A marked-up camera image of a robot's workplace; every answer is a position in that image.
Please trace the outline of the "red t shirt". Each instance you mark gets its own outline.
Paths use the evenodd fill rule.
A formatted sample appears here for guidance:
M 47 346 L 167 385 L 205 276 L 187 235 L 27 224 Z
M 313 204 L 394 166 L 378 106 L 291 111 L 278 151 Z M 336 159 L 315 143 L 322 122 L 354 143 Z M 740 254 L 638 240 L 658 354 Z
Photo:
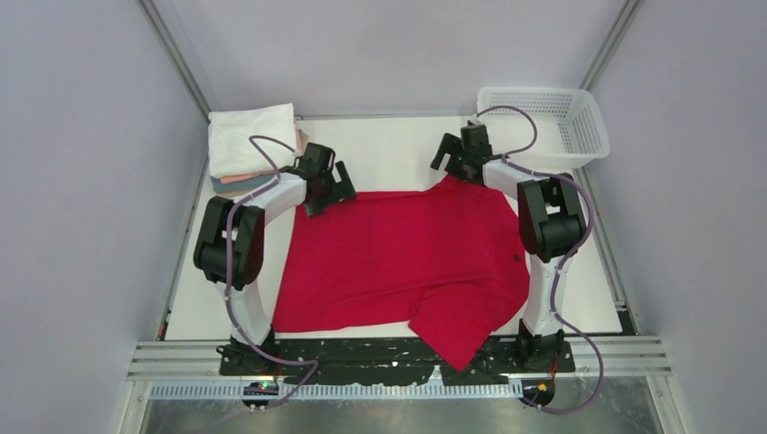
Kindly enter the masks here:
M 518 219 L 499 191 L 447 176 L 426 191 L 298 209 L 272 324 L 279 333 L 406 322 L 462 370 L 524 306 Z

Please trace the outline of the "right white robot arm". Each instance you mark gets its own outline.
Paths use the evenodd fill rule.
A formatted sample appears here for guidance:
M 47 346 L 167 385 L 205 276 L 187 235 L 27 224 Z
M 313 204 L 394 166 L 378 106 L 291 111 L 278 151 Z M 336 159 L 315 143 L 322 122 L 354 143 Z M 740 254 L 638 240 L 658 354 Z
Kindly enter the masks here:
M 444 134 L 430 167 L 516 200 L 530 286 L 513 360 L 526 369 L 552 365 L 565 352 L 560 291 L 572 257 L 592 231 L 581 187 L 567 174 L 536 172 L 513 163 L 509 154 L 494 154 L 481 123 L 469 122 L 458 135 Z

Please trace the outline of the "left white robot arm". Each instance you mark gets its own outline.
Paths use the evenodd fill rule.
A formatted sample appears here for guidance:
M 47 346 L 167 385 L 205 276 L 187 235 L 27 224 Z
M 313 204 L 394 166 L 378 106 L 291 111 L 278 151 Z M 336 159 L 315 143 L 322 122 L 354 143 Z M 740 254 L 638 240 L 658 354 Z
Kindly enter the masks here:
M 292 165 L 240 199 L 215 196 L 205 206 L 193 263 L 204 277 L 223 285 L 221 295 L 232 323 L 228 344 L 218 347 L 226 376 L 275 373 L 280 366 L 313 371 L 315 361 L 279 358 L 274 332 L 257 279 L 265 257 L 267 225 L 284 212 L 303 207 L 316 217 L 330 206 L 355 199 L 356 191 L 335 151 L 309 143 Z

